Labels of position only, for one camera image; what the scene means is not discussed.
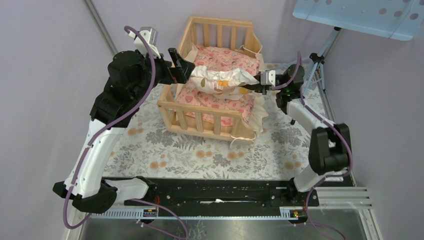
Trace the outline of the pink patterned bed cushion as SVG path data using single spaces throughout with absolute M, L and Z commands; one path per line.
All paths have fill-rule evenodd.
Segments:
M 218 72 L 240 68 L 253 77 L 264 69 L 263 56 L 260 53 L 250 57 L 240 52 L 216 46 L 192 45 L 185 60 L 194 63 L 195 67 L 206 66 L 208 70 Z M 265 98 L 259 93 L 250 91 L 250 94 L 243 95 L 237 100 L 219 99 L 186 83 L 177 88 L 175 101 L 185 105 L 240 112 L 242 116 L 241 126 L 247 127 L 247 131 L 245 131 L 244 136 L 231 135 L 232 141 L 248 140 L 253 142 L 263 133 L 263 118 L 267 117 L 268 113 L 263 107 Z

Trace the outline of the floral small pillow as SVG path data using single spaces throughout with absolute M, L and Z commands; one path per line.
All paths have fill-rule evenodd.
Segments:
M 256 85 L 256 80 L 246 70 L 235 68 L 230 71 L 208 70 L 206 66 L 197 66 L 187 82 L 200 92 L 211 94 L 219 99 L 238 100 L 251 91 L 246 85 Z

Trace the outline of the wooden pet bed frame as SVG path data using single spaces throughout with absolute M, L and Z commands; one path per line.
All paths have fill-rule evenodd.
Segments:
M 246 20 L 191 16 L 177 49 L 184 60 L 192 45 L 225 48 L 250 57 L 262 54 L 254 25 Z M 176 102 L 177 88 L 183 85 L 165 86 L 157 101 L 169 132 L 224 141 L 233 141 L 232 135 L 245 136 L 247 127 L 241 126 L 243 119 L 238 111 Z

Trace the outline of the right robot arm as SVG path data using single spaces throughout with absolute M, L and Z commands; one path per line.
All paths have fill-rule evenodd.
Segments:
M 301 205 L 307 199 L 306 192 L 325 179 L 343 178 L 353 168 L 349 127 L 325 118 L 307 105 L 303 94 L 304 74 L 303 67 L 292 65 L 283 74 L 268 70 L 255 76 L 259 81 L 255 91 L 262 94 L 276 91 L 278 108 L 310 136 L 308 166 L 290 180 L 287 188 L 286 198 L 293 206 Z

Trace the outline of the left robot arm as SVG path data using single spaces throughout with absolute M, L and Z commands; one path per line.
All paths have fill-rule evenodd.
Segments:
M 156 48 L 157 31 L 150 26 L 124 27 L 135 50 L 121 51 L 109 63 L 108 80 L 90 111 L 90 122 L 79 159 L 68 178 L 53 191 L 85 213 L 102 214 L 113 204 L 137 199 L 148 206 L 155 200 L 142 177 L 108 179 L 103 176 L 110 154 L 132 117 L 158 84 L 185 84 L 195 65 L 169 48 L 167 61 Z

